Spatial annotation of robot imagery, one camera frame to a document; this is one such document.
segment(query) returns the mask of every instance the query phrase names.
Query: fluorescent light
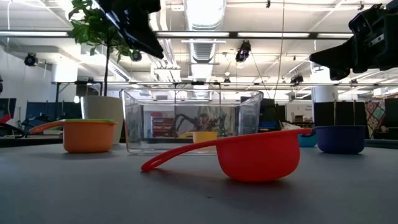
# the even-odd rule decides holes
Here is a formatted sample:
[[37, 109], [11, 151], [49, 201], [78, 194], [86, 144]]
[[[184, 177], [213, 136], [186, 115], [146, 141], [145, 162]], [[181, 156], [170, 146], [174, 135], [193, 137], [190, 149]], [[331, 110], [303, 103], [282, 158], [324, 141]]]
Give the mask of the fluorescent light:
[[226, 44], [225, 40], [181, 40], [183, 44]]
[[350, 38], [354, 34], [318, 34], [318, 38]]
[[229, 32], [156, 32], [157, 37], [229, 37]]
[[73, 98], [73, 102], [79, 103], [79, 102], [80, 102], [79, 96], [75, 96], [75, 97]]
[[69, 37], [67, 32], [0, 31], [0, 37]]
[[309, 33], [239, 32], [238, 37], [309, 37]]

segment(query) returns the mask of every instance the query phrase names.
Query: teal bowl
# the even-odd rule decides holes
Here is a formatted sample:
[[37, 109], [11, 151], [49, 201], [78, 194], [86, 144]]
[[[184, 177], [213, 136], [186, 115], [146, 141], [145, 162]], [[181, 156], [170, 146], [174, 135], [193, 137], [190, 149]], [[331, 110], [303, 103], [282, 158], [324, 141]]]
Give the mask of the teal bowl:
[[301, 134], [298, 135], [300, 147], [314, 147], [317, 144], [317, 140], [316, 134], [310, 137], [303, 137]]

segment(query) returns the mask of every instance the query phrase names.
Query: navy blue bowl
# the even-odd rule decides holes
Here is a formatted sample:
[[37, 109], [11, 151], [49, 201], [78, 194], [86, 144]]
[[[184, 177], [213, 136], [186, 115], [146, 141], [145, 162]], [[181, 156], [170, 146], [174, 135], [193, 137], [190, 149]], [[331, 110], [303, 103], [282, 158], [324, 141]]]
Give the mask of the navy blue bowl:
[[298, 135], [298, 143], [300, 147], [314, 147], [317, 144], [317, 135], [305, 137], [303, 134]]
[[365, 126], [320, 126], [315, 132], [325, 153], [357, 154], [365, 148]]

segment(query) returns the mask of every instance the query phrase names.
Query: ceiling duct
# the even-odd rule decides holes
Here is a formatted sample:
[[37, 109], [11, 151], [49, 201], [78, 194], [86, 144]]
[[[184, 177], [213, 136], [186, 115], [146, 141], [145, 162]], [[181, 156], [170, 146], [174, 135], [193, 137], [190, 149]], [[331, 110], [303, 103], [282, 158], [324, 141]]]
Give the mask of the ceiling duct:
[[[184, 0], [185, 18], [189, 31], [220, 31], [223, 26], [226, 0]], [[206, 81], [211, 76], [215, 61], [216, 44], [191, 43], [192, 76]]]

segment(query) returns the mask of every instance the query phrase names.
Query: white pot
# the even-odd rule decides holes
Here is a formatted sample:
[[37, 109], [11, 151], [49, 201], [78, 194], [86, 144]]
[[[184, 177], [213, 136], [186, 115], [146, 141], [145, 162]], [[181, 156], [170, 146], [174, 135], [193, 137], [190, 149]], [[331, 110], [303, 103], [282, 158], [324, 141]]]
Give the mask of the white pot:
[[107, 96], [83, 96], [80, 102], [83, 119], [112, 119], [118, 123], [113, 133], [113, 144], [119, 144], [123, 126], [122, 100]]

